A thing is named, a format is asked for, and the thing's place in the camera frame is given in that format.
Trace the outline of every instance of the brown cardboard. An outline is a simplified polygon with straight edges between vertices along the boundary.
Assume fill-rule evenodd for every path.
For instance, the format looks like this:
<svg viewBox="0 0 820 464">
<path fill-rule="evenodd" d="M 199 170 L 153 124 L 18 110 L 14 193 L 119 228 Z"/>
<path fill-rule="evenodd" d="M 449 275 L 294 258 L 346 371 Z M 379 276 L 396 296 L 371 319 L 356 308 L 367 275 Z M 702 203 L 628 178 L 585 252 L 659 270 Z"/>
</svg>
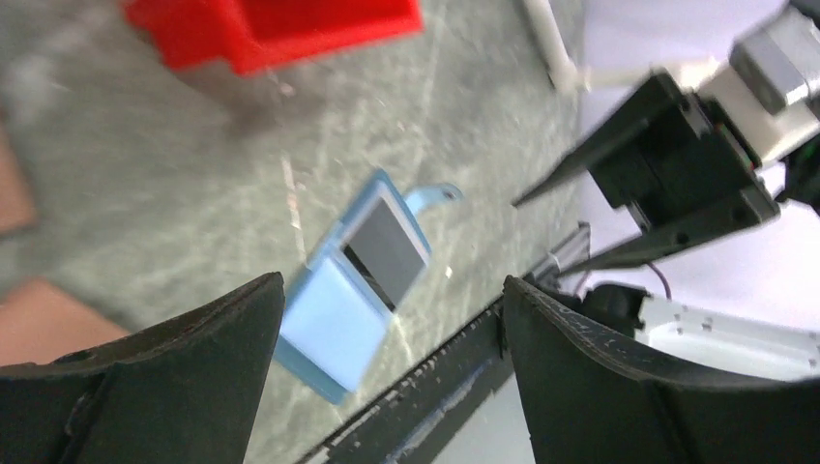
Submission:
<svg viewBox="0 0 820 464">
<path fill-rule="evenodd" d="M 128 333 L 37 278 L 18 287 L 0 304 L 0 365 L 51 363 Z"/>
<path fill-rule="evenodd" d="M 0 126 L 0 234 L 31 225 L 36 220 L 34 201 L 9 139 Z"/>
</svg>

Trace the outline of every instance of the gray floor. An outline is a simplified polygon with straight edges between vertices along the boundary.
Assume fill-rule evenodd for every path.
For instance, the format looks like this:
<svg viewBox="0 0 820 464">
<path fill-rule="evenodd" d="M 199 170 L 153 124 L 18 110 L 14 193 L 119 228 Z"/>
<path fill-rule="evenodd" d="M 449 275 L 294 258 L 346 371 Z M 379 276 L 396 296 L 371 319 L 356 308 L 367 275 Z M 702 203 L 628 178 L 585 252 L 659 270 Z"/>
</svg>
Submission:
<svg viewBox="0 0 820 464">
<path fill-rule="evenodd" d="M 518 384 L 512 377 L 488 398 L 433 464 L 535 464 Z"/>
<path fill-rule="evenodd" d="M 554 3 L 576 43 L 580 1 Z M 434 262 L 366 384 L 335 408 L 273 365 L 247 462 L 292 462 L 574 226 L 567 189 L 509 207 L 576 114 L 514 1 L 424 0 L 423 35 L 249 80 L 167 71 L 116 4 L 0 2 L 0 97 L 42 216 L 0 242 L 0 293 L 46 276 L 137 331 L 290 276 L 374 166 L 467 196 L 423 216 Z"/>
</svg>

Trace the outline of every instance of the white surface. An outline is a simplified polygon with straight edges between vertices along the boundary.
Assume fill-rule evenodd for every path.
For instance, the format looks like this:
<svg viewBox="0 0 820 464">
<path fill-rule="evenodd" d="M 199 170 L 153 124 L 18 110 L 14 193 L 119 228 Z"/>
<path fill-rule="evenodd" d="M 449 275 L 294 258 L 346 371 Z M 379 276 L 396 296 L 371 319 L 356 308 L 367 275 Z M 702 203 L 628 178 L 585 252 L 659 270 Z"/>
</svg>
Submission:
<svg viewBox="0 0 820 464">
<path fill-rule="evenodd" d="M 567 53 L 564 39 L 552 11 L 550 0 L 524 0 L 524 8 L 539 42 L 555 88 L 562 93 L 574 93 L 601 87 L 618 87 L 639 82 L 651 69 L 665 68 L 682 87 L 697 87 L 718 68 L 711 56 L 675 62 L 646 63 L 636 67 L 595 68 L 575 64 Z"/>
<path fill-rule="evenodd" d="M 638 66 L 658 60 L 725 57 L 735 35 L 781 6 L 777 0 L 606 0 L 587 3 L 584 56 L 594 67 Z M 585 96 L 581 127 L 597 124 L 628 90 Z M 782 168 L 763 175 L 782 185 Z M 583 180 L 582 213 L 592 224 L 593 250 L 638 232 L 626 211 L 613 212 L 600 191 Z M 820 328 L 820 219 L 798 205 L 780 219 L 659 263 L 676 301 L 797 328 Z M 590 285 L 615 280 L 662 294 L 649 270 L 595 273 Z"/>
<path fill-rule="evenodd" d="M 678 358 L 767 379 L 793 381 L 820 374 L 817 335 L 666 299 L 641 307 L 645 323 L 635 339 Z"/>
</svg>

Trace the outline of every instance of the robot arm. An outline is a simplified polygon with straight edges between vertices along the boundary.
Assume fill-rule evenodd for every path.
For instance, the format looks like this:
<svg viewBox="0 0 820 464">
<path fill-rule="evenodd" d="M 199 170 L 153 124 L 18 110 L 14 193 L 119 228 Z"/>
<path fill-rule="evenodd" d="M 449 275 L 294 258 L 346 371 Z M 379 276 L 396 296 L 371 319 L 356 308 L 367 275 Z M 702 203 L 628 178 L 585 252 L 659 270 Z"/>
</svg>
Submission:
<svg viewBox="0 0 820 464">
<path fill-rule="evenodd" d="M 820 2 L 795 1 L 733 46 L 699 88 L 653 73 L 542 182 L 533 200 L 589 171 L 641 234 L 563 274 L 633 268 L 749 229 L 795 200 L 820 211 Z M 772 198 L 755 169 L 786 165 Z"/>
</svg>

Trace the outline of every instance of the white pipe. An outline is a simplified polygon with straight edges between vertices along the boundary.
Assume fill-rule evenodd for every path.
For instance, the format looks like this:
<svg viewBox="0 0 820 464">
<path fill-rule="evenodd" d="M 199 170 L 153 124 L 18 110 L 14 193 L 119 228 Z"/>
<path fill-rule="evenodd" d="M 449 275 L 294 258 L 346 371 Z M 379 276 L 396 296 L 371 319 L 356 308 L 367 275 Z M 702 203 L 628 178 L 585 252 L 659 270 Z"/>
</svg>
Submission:
<svg viewBox="0 0 820 464">
<path fill-rule="evenodd" d="M 715 74 L 719 62 L 703 60 L 650 65 L 640 69 L 594 70 L 579 68 L 567 52 L 558 21 L 549 0 L 524 0 L 530 22 L 539 41 L 549 77 L 559 93 L 588 91 L 600 87 L 627 87 L 640 82 L 651 70 L 667 69 L 682 88 L 697 88 Z"/>
<path fill-rule="evenodd" d="M 567 53 L 558 22 L 549 0 L 524 0 L 533 30 L 549 67 L 552 85 L 559 92 L 574 92 L 578 87 L 578 68 Z"/>
</svg>

